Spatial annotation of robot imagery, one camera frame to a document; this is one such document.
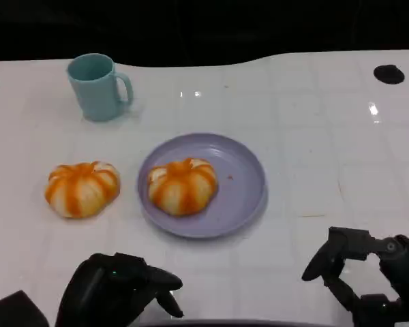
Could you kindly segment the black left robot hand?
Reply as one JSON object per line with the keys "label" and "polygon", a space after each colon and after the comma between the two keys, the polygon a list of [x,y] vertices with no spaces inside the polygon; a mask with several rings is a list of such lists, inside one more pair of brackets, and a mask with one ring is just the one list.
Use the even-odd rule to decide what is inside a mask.
{"label": "black left robot hand", "polygon": [[129,326],[156,300],[177,318],[183,312],[172,292],[183,287],[178,276],[123,253],[95,253],[82,262],[68,283],[56,326]]}

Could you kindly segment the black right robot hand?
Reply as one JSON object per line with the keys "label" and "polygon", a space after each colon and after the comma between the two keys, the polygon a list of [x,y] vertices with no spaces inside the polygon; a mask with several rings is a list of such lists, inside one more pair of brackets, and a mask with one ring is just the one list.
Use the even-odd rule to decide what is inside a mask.
{"label": "black right robot hand", "polygon": [[[398,294],[390,301],[384,294],[357,296],[340,279],[345,261],[365,261],[369,254],[379,258],[380,272]],[[322,277],[338,302],[352,314],[355,326],[394,326],[409,322],[409,238],[396,235],[377,239],[367,230],[330,227],[328,240],[311,259],[302,280]]]}

